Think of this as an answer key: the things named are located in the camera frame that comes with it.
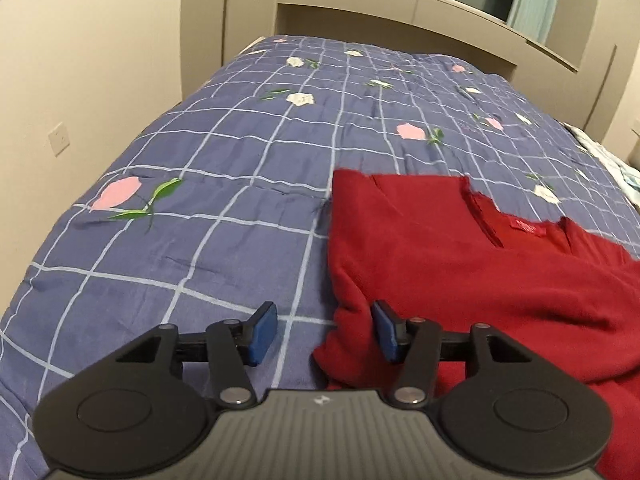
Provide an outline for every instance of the electrical socket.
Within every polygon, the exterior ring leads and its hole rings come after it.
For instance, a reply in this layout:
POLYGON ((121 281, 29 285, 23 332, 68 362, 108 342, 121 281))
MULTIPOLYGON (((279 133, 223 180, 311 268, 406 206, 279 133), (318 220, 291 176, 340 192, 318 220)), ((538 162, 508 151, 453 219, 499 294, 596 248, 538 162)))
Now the electrical socket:
POLYGON ((64 123, 60 123, 49 133, 49 143, 55 156, 64 152, 69 144, 71 144, 69 141, 69 134, 64 123))

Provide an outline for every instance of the red sweater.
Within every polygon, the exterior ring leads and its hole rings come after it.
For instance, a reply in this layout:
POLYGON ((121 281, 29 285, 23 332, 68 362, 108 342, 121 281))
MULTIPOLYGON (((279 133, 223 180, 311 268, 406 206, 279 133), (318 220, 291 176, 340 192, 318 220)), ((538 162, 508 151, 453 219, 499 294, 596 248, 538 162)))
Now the red sweater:
MULTIPOLYGON (((600 461, 609 480, 640 479, 640 262, 569 218, 499 212, 468 178, 334 174, 329 268, 337 329, 314 351, 336 383, 390 386, 398 368, 375 343, 370 305, 444 330, 486 322, 609 404, 614 432, 600 461)), ((441 364, 438 392, 464 378, 441 364)))

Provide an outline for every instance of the black round joint cover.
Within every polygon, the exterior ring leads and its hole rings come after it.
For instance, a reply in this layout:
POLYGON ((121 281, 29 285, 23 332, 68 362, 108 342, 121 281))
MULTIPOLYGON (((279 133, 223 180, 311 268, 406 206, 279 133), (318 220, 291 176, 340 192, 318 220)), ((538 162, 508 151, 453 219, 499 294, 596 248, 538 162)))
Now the black round joint cover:
POLYGON ((485 467, 523 476, 591 465, 611 429, 606 403, 549 365, 493 364, 454 387, 439 422, 458 449, 485 467))
POLYGON ((47 461, 86 478, 126 478, 176 462, 199 443, 205 401, 145 364, 88 369, 47 395, 34 416, 47 461))

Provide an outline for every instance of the plaid bedspread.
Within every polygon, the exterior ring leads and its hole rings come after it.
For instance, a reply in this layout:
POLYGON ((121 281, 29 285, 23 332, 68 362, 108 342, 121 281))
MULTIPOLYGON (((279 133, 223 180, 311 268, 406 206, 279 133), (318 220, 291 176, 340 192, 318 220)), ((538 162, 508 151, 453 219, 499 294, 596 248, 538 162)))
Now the plaid bedspread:
MULTIPOLYGON (((47 391, 161 322, 199 332, 274 301, 276 341, 250 370, 258 394, 321 386, 310 354, 336 307, 326 240, 338 167, 468 174, 505 212, 569 216, 640 251, 638 215, 609 174, 500 76, 448 56, 266 39, 142 132, 35 255, 0 322, 0 478, 46 471, 30 414, 47 391), (136 196, 90 209, 129 176, 136 196), (108 218, 172 178, 182 183, 151 224, 108 218)), ((206 391, 205 365, 185 376, 206 391)))

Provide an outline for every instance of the clothing label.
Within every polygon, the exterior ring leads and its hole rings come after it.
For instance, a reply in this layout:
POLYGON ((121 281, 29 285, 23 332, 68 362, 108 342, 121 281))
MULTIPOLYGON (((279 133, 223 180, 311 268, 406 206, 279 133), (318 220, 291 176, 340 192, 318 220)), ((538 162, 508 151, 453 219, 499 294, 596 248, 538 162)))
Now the clothing label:
POLYGON ((514 229, 520 229, 526 233, 536 235, 536 236, 546 236, 546 227, 542 227, 539 225, 532 225, 524 220, 520 220, 519 218, 510 219, 510 225, 514 229))

